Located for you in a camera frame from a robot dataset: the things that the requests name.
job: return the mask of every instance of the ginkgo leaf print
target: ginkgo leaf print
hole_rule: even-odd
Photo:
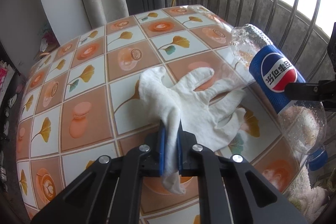
[[[131,39],[132,37],[133,37],[133,33],[132,32],[125,31],[125,32],[122,32],[118,38],[110,41],[107,45],[110,45],[112,42],[114,42],[114,41],[116,41],[118,39]]]
[[[140,18],[141,21],[146,21],[149,17],[158,17],[157,13],[150,12],[147,16]]]
[[[88,169],[95,161],[94,160],[89,160],[89,162],[87,163],[85,169]]]
[[[69,92],[72,92],[78,85],[79,79],[70,84]]]
[[[70,86],[69,92],[73,91],[78,83],[79,79],[82,79],[83,82],[88,83],[92,77],[92,75],[95,74],[95,67],[92,65],[88,65],[80,76],[76,77],[75,79],[72,79],[67,85]]]
[[[253,115],[251,110],[249,110],[247,107],[242,107],[246,110],[246,112],[244,115],[244,123],[241,125],[240,129],[255,138],[260,137],[258,119]]]
[[[81,78],[85,83],[87,83],[90,81],[94,73],[95,73],[95,67],[92,65],[88,65],[78,78]]]
[[[237,133],[231,143],[228,144],[231,153],[241,155],[244,150],[244,142],[243,136],[240,133]]]
[[[175,47],[173,45],[176,45],[176,46],[180,46],[182,48],[189,48],[190,47],[190,42],[188,39],[186,39],[185,37],[181,37],[179,35],[176,35],[173,37],[173,41],[172,43],[169,43],[169,44],[166,44],[166,45],[163,45],[161,47],[159,47],[159,50],[165,50],[166,53],[169,55],[169,54],[172,54],[173,52],[175,52]]]
[[[30,107],[32,106],[33,104],[33,100],[34,100],[34,95],[32,94],[28,101],[24,104],[23,108],[22,108],[22,112],[25,110],[26,108],[26,111],[28,111],[30,109]]]
[[[49,140],[49,136],[50,136],[50,132],[51,132],[51,122],[49,120],[48,117],[46,117],[43,121],[43,124],[42,124],[42,128],[40,130],[39,133],[37,133],[32,139],[31,141],[34,140],[34,138],[37,136],[37,135],[41,135],[43,140],[47,143],[48,140]]]
[[[61,70],[63,67],[64,67],[64,65],[65,65],[65,59],[62,59],[59,63],[58,63],[58,65],[56,66],[56,68],[54,68],[54,69],[52,69],[50,72],[52,72],[53,70]]]
[[[27,184],[27,178],[26,178],[26,175],[23,169],[21,170],[21,178],[19,182],[20,182],[21,189],[23,190],[25,195],[27,195],[28,194],[28,184]]]
[[[173,45],[171,45],[165,48],[164,50],[166,51],[166,54],[171,55],[172,53],[175,52],[176,48]]]
[[[185,37],[181,37],[179,35],[176,35],[173,37],[173,42],[172,44],[178,45],[183,48],[189,48],[189,40],[186,39]]]
[[[186,20],[185,22],[182,23],[182,25],[184,25],[186,22],[189,22],[189,21],[194,21],[194,22],[203,22],[202,19],[200,19],[199,17],[189,17],[189,20]]]
[[[49,60],[51,59],[51,55],[48,56],[48,58],[39,66],[39,68],[41,68],[43,66],[43,64],[47,64],[49,62]]]
[[[83,44],[89,38],[95,38],[97,34],[98,34],[97,30],[91,32],[87,37],[85,37],[84,39],[81,40],[81,44]]]
[[[200,224],[201,223],[201,218],[200,215],[196,215],[194,218],[194,223],[193,224]]]
[[[135,87],[134,87],[134,94],[132,95],[131,98],[127,99],[126,101],[122,102],[114,111],[114,113],[117,112],[117,110],[124,104],[126,104],[127,102],[129,102],[130,100],[133,99],[140,99],[140,94],[139,94],[139,80],[137,80],[137,82],[135,83]]]

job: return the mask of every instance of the towel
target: towel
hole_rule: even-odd
[[[310,188],[308,170],[305,166],[302,167],[284,195],[305,216],[309,224],[317,219],[329,201],[326,189],[319,186]]]
[[[172,88],[162,84],[164,67],[151,68],[140,75],[139,96],[150,122],[162,120],[167,131],[165,164],[162,185],[171,193],[184,194],[177,168],[177,131],[181,121],[185,131],[195,134],[197,142],[216,151],[227,146],[236,136],[244,121],[244,108],[237,108],[245,95],[243,90],[233,90],[223,99],[209,106],[209,101],[219,93],[233,89],[230,79],[215,82],[203,91],[194,91],[213,75],[211,68],[197,68]]]

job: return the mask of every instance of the pepsi logo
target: pepsi logo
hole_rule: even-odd
[[[288,83],[297,80],[295,67],[283,55],[272,52],[261,62],[261,75],[265,85],[273,92],[284,92]]]

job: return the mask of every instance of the blue bottle cap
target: blue bottle cap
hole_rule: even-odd
[[[311,171],[316,171],[325,165],[328,160],[328,154],[324,146],[311,153],[308,156],[308,167]]]

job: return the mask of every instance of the orange tile pattern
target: orange tile pattern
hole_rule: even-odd
[[[236,138],[218,151],[240,153],[283,191],[298,161],[280,135],[267,100],[229,47],[232,26],[200,5],[130,16],[77,37],[44,57],[30,71],[16,139],[18,180],[33,217],[100,155],[118,157],[157,130],[139,101],[139,74],[165,66],[173,86],[198,67],[215,75],[199,89],[228,77],[248,96]],[[281,176],[278,181],[274,174]],[[185,195],[173,195],[159,178],[144,180],[140,223],[199,223],[196,178],[183,178]]]

